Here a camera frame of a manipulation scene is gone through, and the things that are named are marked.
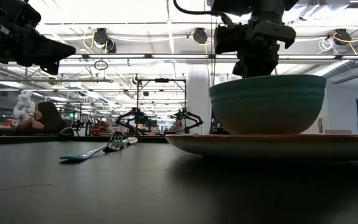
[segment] woman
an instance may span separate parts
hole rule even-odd
[[[58,134],[65,124],[56,106],[51,102],[41,102],[35,107],[35,119],[24,121],[20,129],[35,134]]]

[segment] hair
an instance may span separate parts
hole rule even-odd
[[[44,130],[60,132],[62,130],[62,117],[59,115],[56,106],[52,102],[41,102],[37,106],[42,113],[42,117],[38,121],[45,126]]]

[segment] bowl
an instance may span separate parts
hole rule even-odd
[[[231,134],[300,134],[317,119],[326,82],[315,75],[245,78],[212,86],[209,97]]]

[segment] table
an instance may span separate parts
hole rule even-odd
[[[137,143],[0,145],[0,223],[358,223],[358,162],[203,158]]]

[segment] orange plate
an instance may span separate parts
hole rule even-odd
[[[358,161],[358,135],[167,135],[173,146],[206,156]]]

